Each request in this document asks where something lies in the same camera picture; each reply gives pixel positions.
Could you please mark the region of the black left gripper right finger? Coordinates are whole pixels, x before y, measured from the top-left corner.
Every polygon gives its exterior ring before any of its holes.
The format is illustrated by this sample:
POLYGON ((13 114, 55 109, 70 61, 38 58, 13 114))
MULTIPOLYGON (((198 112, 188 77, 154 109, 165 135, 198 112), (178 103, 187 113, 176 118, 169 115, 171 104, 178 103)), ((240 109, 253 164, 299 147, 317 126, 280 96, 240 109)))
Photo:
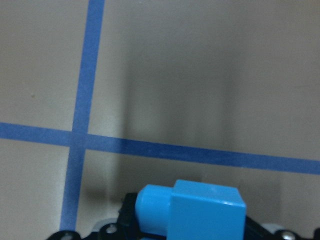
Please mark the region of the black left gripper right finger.
POLYGON ((246 216, 244 227, 244 240, 319 240, 320 228, 313 231, 313 236, 303 237, 290 229, 284 229, 276 224, 260 224, 251 217, 246 216))

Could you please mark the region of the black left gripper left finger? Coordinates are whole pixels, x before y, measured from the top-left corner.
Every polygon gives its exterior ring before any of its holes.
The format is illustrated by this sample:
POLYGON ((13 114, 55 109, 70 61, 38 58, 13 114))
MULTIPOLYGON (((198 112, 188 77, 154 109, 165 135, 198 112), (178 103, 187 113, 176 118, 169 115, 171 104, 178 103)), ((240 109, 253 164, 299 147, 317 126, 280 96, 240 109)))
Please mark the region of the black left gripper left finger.
POLYGON ((97 222, 91 233, 82 237, 73 230, 61 230, 49 236, 51 240, 165 240, 165 236, 144 233, 140 230, 135 214, 138 194, 127 193, 117 218, 97 222))

